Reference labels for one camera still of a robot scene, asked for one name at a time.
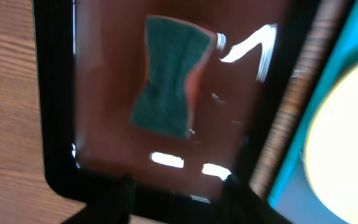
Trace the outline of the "green and orange sponge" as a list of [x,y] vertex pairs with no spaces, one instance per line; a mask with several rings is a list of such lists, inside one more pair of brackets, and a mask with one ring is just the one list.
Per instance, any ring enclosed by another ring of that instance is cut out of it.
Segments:
[[154,133],[186,139],[193,125],[200,76],[216,34],[167,16],[147,16],[144,34],[144,84],[131,121]]

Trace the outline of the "yellow-green plate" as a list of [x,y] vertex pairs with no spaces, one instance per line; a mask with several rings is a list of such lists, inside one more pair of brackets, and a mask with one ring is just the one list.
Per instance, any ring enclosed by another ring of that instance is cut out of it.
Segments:
[[315,114],[304,159],[308,182],[322,204],[345,222],[358,223],[358,64]]

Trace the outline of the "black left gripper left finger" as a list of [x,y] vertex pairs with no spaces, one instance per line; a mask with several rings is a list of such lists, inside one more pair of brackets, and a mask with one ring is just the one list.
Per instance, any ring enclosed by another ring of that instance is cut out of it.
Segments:
[[128,224],[134,205],[135,181],[126,175],[101,198],[88,203],[63,224]]

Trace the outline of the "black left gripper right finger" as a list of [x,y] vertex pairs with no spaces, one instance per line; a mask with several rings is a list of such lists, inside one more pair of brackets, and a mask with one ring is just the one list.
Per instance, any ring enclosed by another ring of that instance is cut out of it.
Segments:
[[291,224],[233,174],[223,184],[221,221],[229,224]]

